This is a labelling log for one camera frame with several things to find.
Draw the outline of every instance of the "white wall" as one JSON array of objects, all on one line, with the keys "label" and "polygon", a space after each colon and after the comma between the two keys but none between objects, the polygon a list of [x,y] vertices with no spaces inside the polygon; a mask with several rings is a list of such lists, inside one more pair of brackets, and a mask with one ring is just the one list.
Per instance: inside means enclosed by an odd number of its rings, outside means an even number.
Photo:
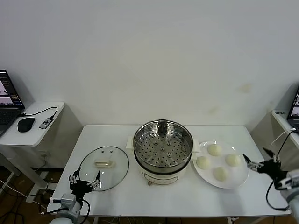
[{"label": "white wall", "polygon": [[245,124],[299,72],[296,0],[1,0],[0,68],[85,124]]}]

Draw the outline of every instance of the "steamed bun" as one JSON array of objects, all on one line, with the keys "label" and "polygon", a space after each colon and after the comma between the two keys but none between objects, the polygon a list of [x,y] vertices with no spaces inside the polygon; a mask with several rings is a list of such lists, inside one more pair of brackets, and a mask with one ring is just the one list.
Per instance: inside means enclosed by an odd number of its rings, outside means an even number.
[{"label": "steamed bun", "polygon": [[228,178],[228,172],[224,167],[217,167],[213,170],[213,175],[218,181],[226,181]]},{"label": "steamed bun", "polygon": [[207,151],[209,152],[209,154],[211,154],[212,156],[220,156],[221,152],[222,152],[222,148],[220,145],[217,144],[211,144],[208,146]]},{"label": "steamed bun", "polygon": [[225,157],[225,162],[231,167],[237,167],[241,164],[241,159],[237,154],[229,154]]},{"label": "steamed bun", "polygon": [[205,156],[200,156],[196,159],[196,164],[201,169],[209,169],[211,162],[210,162],[209,158],[207,158]]}]

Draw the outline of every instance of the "floor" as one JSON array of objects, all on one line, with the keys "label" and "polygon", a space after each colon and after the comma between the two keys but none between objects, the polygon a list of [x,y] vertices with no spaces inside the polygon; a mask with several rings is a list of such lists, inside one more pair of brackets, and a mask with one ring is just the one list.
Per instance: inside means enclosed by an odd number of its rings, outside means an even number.
[{"label": "floor", "polygon": [[[46,180],[49,182],[58,182],[60,176],[60,171],[50,171]],[[0,167],[0,179],[6,180],[10,175],[9,171]],[[12,184],[17,188],[18,191],[26,195],[29,194],[30,189],[33,186],[31,180],[26,176],[20,175],[15,177],[12,181]],[[15,193],[12,190],[7,190],[8,194],[3,194],[0,196],[0,224],[47,224],[50,223],[52,219],[55,218],[54,215],[41,215],[39,213],[38,205],[34,203],[26,203],[23,198],[16,197]],[[53,191],[47,191],[43,196],[44,206],[46,207],[47,200],[51,197]],[[36,197],[37,202],[41,202],[40,195]],[[22,222],[21,215],[17,215],[15,220],[15,215],[10,213],[4,216],[7,212],[12,211],[20,213],[24,216],[24,222]],[[239,224],[244,218],[240,218],[235,221],[235,224]],[[90,223],[93,223],[93,217],[88,218]],[[268,217],[259,224],[296,224],[296,221],[292,216],[284,217]],[[122,217],[120,219],[112,217],[100,217],[98,224],[227,224],[226,218],[136,218],[136,217]]]}]

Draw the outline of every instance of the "glass lid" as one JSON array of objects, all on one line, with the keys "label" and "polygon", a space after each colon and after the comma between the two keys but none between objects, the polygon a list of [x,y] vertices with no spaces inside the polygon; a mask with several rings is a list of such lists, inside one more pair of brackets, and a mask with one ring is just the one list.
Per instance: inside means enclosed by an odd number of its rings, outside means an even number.
[{"label": "glass lid", "polygon": [[118,147],[105,146],[93,150],[80,164],[79,179],[92,182],[100,171],[100,184],[94,191],[118,185],[129,169],[128,156]]}]

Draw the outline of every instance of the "white table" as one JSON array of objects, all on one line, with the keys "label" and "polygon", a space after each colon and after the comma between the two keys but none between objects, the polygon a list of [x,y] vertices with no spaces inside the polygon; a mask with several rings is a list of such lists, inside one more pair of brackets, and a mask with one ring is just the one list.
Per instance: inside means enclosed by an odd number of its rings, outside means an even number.
[{"label": "white table", "polygon": [[[57,107],[58,111],[54,116],[54,120],[49,124],[46,129],[38,128],[47,118],[51,117],[55,109],[50,109],[40,114],[34,115],[35,122],[32,128],[25,133],[18,132],[18,122],[24,117],[18,118],[10,128],[0,137],[0,146],[9,146],[0,148],[1,154],[3,154],[7,160],[9,160],[15,167],[17,167],[24,175],[26,175],[29,179],[31,179],[35,186],[30,192],[30,195],[36,194],[39,189],[45,189],[47,187],[47,183],[43,180],[47,172],[42,172],[39,176],[36,172],[34,172],[30,166],[23,160],[22,157],[18,155],[17,147],[34,147],[37,146],[47,131],[50,129],[52,124],[55,122],[56,118],[62,111],[64,107],[64,102],[51,102],[51,101],[30,101],[24,102],[26,114],[33,114],[49,107]],[[54,189],[56,184],[49,184],[48,189]]]},{"label": "white table", "polygon": [[[85,126],[55,189],[53,198],[71,193],[68,176],[78,169],[82,159],[101,146],[126,148],[128,136],[139,126]],[[186,126],[193,138],[200,142],[223,140],[238,148],[253,161],[263,158],[243,126]],[[205,182],[189,164],[182,179],[166,186],[147,185],[139,173],[137,162],[129,155],[127,176],[116,187],[85,195],[91,205],[90,216],[127,217],[253,217],[289,214],[271,209],[265,194],[271,179],[267,175],[249,171],[248,180],[237,189],[220,189]],[[280,193],[271,190],[269,201],[275,207],[286,206]],[[48,211],[59,208],[50,203]],[[84,205],[80,213],[87,213]]]}]

